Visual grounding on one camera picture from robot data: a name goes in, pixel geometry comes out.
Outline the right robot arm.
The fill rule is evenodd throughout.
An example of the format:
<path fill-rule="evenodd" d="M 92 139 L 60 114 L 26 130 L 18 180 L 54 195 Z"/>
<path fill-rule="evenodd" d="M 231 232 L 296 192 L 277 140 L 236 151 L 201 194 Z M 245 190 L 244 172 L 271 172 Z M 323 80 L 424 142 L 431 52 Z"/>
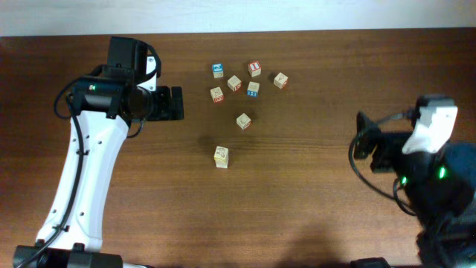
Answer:
<path fill-rule="evenodd" d="M 380 125 L 410 117 L 409 113 L 371 121 L 356 116 L 357 133 L 349 146 L 349 162 L 370 157 L 374 173 L 394 173 L 391 193 L 406 214 L 422 226 L 416 243 L 424 267 L 475 266 L 475 144 L 447 142 L 436 153 L 404 154 L 409 132 L 383 132 Z"/>

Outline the sailboat block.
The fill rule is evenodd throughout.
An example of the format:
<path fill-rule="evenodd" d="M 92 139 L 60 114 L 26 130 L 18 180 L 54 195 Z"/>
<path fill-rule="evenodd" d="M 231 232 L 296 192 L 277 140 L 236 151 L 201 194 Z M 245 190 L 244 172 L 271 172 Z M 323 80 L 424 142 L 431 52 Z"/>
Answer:
<path fill-rule="evenodd" d="M 227 168 L 228 167 L 228 162 L 216 162 L 216 166 L 218 168 Z"/>

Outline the yellow-edged block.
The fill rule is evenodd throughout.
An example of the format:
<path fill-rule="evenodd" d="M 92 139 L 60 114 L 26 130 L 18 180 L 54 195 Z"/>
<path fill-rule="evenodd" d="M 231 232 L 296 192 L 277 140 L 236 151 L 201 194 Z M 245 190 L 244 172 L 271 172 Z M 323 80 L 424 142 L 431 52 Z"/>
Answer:
<path fill-rule="evenodd" d="M 217 146 L 214 153 L 214 160 L 216 162 L 227 162 L 229 150 L 227 147 Z"/>

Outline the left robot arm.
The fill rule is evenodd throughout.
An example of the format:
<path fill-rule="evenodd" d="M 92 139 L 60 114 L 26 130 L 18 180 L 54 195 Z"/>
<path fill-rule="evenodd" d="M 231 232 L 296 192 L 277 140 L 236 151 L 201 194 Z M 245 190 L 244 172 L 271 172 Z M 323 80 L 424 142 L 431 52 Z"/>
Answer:
<path fill-rule="evenodd" d="M 101 251 L 112 171 L 131 123 L 184 118 L 182 89 L 85 76 L 66 103 L 71 134 L 56 196 L 35 244 L 16 247 L 13 266 L 127 267 L 120 255 Z"/>

